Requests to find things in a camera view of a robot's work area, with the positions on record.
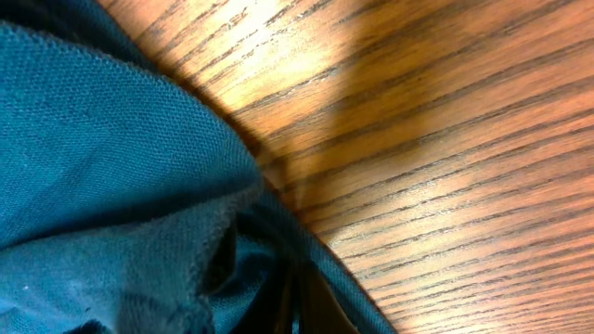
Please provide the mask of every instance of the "folded fabric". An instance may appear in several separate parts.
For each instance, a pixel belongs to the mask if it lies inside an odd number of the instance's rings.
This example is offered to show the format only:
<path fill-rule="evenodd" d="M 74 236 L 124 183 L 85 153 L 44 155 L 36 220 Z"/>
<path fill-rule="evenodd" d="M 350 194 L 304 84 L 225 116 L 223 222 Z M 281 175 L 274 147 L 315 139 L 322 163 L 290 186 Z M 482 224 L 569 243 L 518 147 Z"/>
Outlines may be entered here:
<path fill-rule="evenodd" d="M 1 333 L 394 332 L 99 5 L 1 10 Z"/>

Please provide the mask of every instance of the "knit fabric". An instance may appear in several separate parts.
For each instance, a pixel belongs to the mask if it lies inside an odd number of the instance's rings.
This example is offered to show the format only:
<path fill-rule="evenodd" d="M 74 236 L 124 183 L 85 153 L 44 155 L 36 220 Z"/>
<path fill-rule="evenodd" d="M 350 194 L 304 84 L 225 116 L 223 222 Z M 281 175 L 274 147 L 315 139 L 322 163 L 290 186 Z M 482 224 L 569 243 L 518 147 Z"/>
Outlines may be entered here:
<path fill-rule="evenodd" d="M 230 333 L 276 268 L 309 261 L 361 333 L 394 332 L 97 4 L 3 6 L 0 333 Z"/>

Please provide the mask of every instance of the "cloth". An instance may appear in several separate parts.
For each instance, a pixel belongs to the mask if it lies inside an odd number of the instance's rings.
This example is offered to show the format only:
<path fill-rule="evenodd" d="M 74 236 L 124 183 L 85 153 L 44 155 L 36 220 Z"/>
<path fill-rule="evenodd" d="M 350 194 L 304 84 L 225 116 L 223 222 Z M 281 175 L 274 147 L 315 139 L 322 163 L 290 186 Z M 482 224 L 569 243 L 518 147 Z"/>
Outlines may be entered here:
<path fill-rule="evenodd" d="M 0 10 L 0 333 L 239 332 L 279 268 L 310 262 L 361 333 L 394 332 L 99 5 Z"/>

